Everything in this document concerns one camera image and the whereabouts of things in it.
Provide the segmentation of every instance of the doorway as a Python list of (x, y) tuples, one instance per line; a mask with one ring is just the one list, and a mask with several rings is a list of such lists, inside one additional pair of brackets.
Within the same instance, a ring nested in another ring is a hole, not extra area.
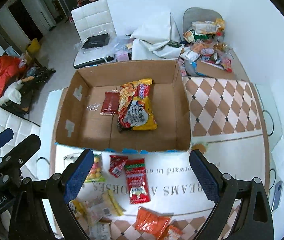
[(24, 7), (21, 0), (16, 1), (14, 4), (10, 5), (9, 11), (15, 18), (20, 28), (24, 31), (27, 37), (32, 41), (37, 38), (38, 41), (43, 37), (41, 31), (38, 29), (31, 16), (29, 15), (27, 9)]

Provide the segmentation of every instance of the open cardboard box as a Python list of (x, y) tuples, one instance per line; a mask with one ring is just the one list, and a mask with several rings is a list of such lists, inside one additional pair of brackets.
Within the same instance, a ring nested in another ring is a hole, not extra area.
[[(158, 127), (120, 132), (116, 115), (100, 115), (104, 93), (143, 78), (153, 79), (150, 99)], [(93, 104), (101, 105), (96, 111), (88, 110)], [(55, 141), (64, 145), (117, 152), (186, 151), (190, 147), (189, 103), (179, 67), (173, 60), (132, 60), (77, 70), (57, 120)]]

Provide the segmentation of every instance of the bottle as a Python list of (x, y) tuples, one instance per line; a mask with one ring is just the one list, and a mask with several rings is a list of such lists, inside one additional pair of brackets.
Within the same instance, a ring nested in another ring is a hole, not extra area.
[(223, 32), (217, 32), (214, 35), (213, 40), (216, 42), (213, 48), (218, 49), (218, 50), (222, 50), (222, 48), (223, 48)]

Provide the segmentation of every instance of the screw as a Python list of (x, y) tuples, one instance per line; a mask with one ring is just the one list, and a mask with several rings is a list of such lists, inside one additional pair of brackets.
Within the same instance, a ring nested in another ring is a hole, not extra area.
[(228, 174), (228, 173), (224, 173), (223, 174), (223, 178), (229, 180), (229, 179), (232, 178), (232, 176), (230, 174)]
[(5, 175), (3, 178), (2, 178), (2, 182), (5, 183), (7, 182), (9, 179), (9, 176), (8, 175)]
[(257, 184), (261, 183), (260, 178), (254, 178), (254, 181), (255, 181), (255, 183), (257, 183)]
[(23, 184), (28, 184), (30, 182), (30, 178), (24, 178), (22, 183)]
[(55, 173), (55, 174), (52, 175), (52, 178), (54, 180), (60, 179), (61, 178), (61, 174), (60, 173)]

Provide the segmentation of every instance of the gray floor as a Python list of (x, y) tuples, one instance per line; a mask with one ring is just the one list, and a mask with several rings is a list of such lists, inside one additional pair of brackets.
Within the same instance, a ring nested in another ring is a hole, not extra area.
[(49, 92), (69, 86), (75, 72), (73, 60), (77, 51), (74, 45), (79, 42), (80, 38), (74, 23), (70, 22), (59, 23), (41, 39), (42, 46), (37, 59), (43, 66), (55, 69), (56, 73), (35, 95), (29, 115), (30, 121), (40, 125)]

